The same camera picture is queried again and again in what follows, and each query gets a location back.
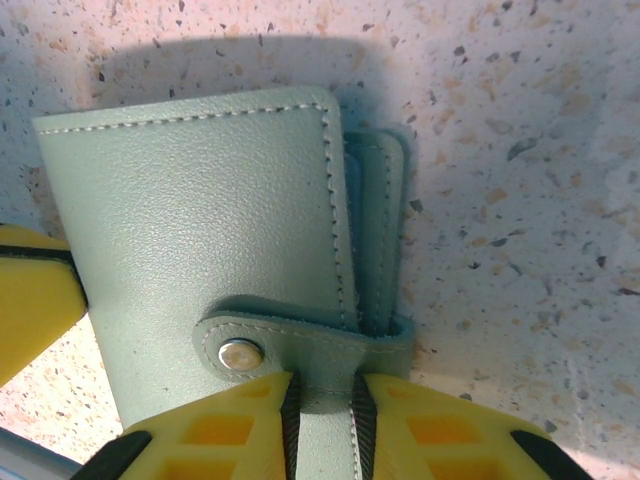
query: leather flap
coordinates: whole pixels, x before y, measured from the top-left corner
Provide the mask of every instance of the leather flap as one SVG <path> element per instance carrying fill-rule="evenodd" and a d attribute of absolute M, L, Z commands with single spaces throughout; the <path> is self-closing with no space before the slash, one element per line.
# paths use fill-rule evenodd
<path fill-rule="evenodd" d="M 264 353 L 263 363 L 250 374 L 230 371 L 218 359 L 220 347 L 233 338 L 250 340 Z M 200 360 L 219 378 L 239 382 L 298 370 L 307 390 L 334 394 L 351 393 L 356 371 L 406 377 L 413 342 L 413 322 L 399 316 L 393 317 L 388 336 L 376 338 L 286 318 L 229 311 L 202 320 L 193 332 Z"/>

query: metal snap button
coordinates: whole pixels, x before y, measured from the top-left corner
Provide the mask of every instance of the metal snap button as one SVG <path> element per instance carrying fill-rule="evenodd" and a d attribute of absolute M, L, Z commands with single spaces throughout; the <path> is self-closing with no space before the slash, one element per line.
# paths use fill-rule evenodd
<path fill-rule="evenodd" d="M 229 370 L 248 372 L 262 364 L 264 355 L 258 345 L 244 338 L 227 340 L 218 350 L 218 360 Z"/>

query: mint green wallet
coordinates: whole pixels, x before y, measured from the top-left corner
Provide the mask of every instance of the mint green wallet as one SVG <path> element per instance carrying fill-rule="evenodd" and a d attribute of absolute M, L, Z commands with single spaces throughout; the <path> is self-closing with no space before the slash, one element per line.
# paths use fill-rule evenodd
<path fill-rule="evenodd" d="M 412 359 L 394 314 L 398 142 L 343 137 L 316 87 L 34 126 L 123 425 L 298 370 L 298 478 L 353 478 L 353 375 L 404 377 Z M 221 355 L 237 339 L 251 369 Z"/>

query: leather wallet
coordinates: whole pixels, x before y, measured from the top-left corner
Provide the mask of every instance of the leather wallet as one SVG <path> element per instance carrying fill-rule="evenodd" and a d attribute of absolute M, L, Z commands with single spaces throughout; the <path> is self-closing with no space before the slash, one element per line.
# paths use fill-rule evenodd
<path fill-rule="evenodd" d="M 353 473 L 353 458 L 325 458 L 353 443 L 354 372 L 406 376 L 412 358 L 413 326 L 394 315 L 398 142 L 343 136 L 338 103 L 318 87 L 34 126 L 123 425 L 298 370 L 300 441 L 325 452 L 299 464 L 309 478 Z M 238 338 L 263 356 L 250 372 L 219 358 Z"/>

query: granite surface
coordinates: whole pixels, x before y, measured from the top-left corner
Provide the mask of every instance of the granite surface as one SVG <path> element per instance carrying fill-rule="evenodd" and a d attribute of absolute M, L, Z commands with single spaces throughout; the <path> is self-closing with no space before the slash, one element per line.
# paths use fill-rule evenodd
<path fill-rule="evenodd" d="M 640 2 L 0 0 L 0 221 L 63 236 L 30 119 L 319 84 L 410 154 L 413 378 L 640 478 Z M 86 320 L 0 391 L 85 461 L 119 430 Z"/>

